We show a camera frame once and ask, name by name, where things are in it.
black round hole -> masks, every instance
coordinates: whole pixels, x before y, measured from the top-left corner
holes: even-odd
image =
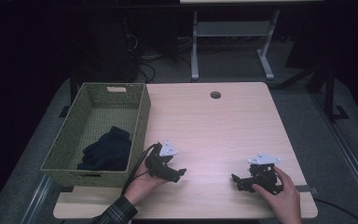
[[[220,92],[218,92],[218,91],[211,92],[211,97],[214,99],[219,99],[221,96],[222,96],[222,94],[220,94]]]

hand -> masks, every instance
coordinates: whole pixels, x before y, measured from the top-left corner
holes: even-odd
[[[274,167],[274,171],[282,181],[282,192],[273,195],[257,184],[253,184],[252,188],[271,205],[282,224],[301,224],[300,194],[295,184],[290,176],[278,167]]]
[[[144,197],[146,197],[154,188],[167,183],[167,180],[160,179],[158,177],[152,177],[147,172],[145,165],[145,160],[142,161],[142,164],[139,166],[138,170],[135,173],[136,177],[127,188],[124,196],[132,203],[136,205]]]

person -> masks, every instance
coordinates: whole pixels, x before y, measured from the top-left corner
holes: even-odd
[[[253,184],[252,188],[269,203],[282,224],[301,224],[300,194],[296,190],[295,184],[290,176],[278,167],[275,166],[274,171],[282,181],[282,192],[272,195],[257,184]],[[168,182],[150,176],[145,166],[145,160],[141,163],[135,176],[138,177],[130,183],[124,195],[120,196],[100,216],[95,217],[92,220],[93,224],[129,223],[138,212],[135,205],[153,189]]]

woven basket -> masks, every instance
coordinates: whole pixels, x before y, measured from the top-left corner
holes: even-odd
[[[150,98],[145,84],[84,83],[41,171],[62,186],[122,188],[144,151]],[[131,134],[126,171],[77,170],[82,150],[117,126]]]

plaid sleeve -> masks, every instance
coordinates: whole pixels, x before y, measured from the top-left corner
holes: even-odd
[[[126,197],[119,197],[100,216],[93,219],[93,224],[127,224],[138,213]]]

